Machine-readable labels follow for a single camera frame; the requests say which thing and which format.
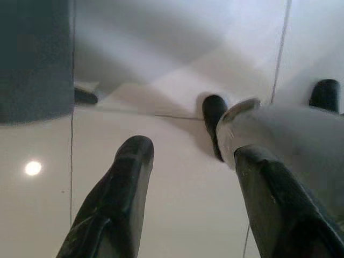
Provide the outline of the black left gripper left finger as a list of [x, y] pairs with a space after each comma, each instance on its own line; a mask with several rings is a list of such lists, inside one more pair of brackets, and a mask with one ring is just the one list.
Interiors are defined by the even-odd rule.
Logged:
[[58, 257], [137, 257], [154, 161], [150, 138], [135, 135], [88, 193]]

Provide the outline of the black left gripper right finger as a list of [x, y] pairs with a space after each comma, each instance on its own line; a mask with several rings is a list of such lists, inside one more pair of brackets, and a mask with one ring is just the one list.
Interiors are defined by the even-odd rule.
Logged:
[[343, 232], [276, 156], [248, 145], [234, 153], [261, 257], [343, 257]]

